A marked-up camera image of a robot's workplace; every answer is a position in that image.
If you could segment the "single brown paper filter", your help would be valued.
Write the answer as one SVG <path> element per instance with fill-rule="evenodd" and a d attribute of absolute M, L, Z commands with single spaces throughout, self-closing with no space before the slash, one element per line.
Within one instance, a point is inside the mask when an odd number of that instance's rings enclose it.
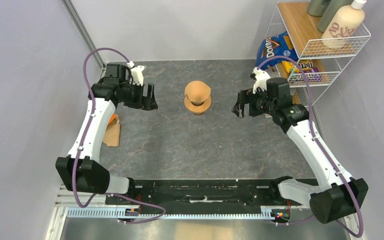
<path fill-rule="evenodd" d="M 186 85 L 184 95 L 193 101 L 205 100 L 210 97 L 211 88 L 203 81 L 191 81 Z"/>

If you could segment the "brown paper coffee filters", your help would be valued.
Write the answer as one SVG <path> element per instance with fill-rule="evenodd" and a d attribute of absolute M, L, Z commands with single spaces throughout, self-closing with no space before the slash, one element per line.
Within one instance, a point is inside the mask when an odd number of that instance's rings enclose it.
<path fill-rule="evenodd" d="M 107 125 L 102 142 L 108 147 L 118 147 L 120 142 L 121 124 Z"/>

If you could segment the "clear glass dripper cone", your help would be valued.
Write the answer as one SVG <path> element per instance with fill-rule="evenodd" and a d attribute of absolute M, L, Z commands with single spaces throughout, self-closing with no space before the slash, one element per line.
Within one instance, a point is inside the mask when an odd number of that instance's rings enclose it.
<path fill-rule="evenodd" d="M 209 96 L 205 100 L 191 100 L 187 96 L 184 98 L 184 104 L 188 108 L 204 108 L 211 104 L 211 97 Z"/>

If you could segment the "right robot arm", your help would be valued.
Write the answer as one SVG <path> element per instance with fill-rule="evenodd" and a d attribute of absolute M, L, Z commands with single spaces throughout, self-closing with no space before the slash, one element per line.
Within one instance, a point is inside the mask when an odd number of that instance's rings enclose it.
<path fill-rule="evenodd" d="M 280 205 L 291 200 L 309 207 L 322 224 L 356 214 L 362 219 L 361 207 L 369 186 L 356 179 L 333 156 L 320 136 L 311 115 L 302 104 L 295 104 L 289 82 L 282 77 L 258 80 L 253 88 L 240 90 L 232 112 L 239 118 L 270 115 L 289 139 L 298 147 L 316 178 L 317 185 L 284 176 L 273 180 L 269 200 Z"/>

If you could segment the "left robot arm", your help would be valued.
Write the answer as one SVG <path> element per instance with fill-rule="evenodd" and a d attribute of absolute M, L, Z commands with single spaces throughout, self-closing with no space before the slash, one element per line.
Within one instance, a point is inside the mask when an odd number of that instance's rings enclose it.
<path fill-rule="evenodd" d="M 108 123 L 118 104 L 125 107 L 152 111 L 158 109 L 154 85 L 144 83 L 144 65 L 129 68 L 109 63 L 105 75 L 91 86 L 93 96 L 88 97 L 87 111 L 80 133 L 67 156 L 58 157 L 55 168 L 68 191 L 112 194 L 124 204 L 137 198 L 134 180 L 120 177 L 100 165 L 100 150 Z"/>

